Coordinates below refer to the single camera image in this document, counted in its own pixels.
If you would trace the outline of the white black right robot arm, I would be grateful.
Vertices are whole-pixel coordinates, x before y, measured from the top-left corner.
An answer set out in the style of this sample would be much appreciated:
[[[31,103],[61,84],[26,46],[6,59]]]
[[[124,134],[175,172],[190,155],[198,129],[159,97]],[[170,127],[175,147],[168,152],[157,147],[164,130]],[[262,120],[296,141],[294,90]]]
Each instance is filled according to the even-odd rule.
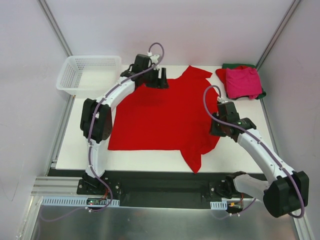
[[[302,218],[309,198],[308,175],[286,164],[265,143],[256,125],[249,118],[240,118],[232,101],[218,98],[217,112],[210,117],[210,134],[233,139],[252,157],[266,178],[259,180],[243,171],[231,173],[220,186],[221,194],[227,198],[247,194],[262,201],[275,218],[283,215]]]

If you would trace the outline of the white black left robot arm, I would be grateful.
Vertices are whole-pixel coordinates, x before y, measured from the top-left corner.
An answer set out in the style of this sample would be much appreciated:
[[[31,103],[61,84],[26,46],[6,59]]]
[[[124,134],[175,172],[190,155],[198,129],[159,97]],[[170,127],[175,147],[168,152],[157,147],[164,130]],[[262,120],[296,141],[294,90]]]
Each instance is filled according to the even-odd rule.
[[[164,54],[138,54],[134,63],[120,74],[118,81],[106,93],[96,99],[86,99],[83,103],[80,129],[86,138],[88,165],[82,177],[83,189],[90,189],[99,195],[108,187],[101,179],[105,173],[103,158],[104,145],[113,129],[113,110],[137,88],[145,85],[155,89],[169,87],[166,68],[159,68]]]

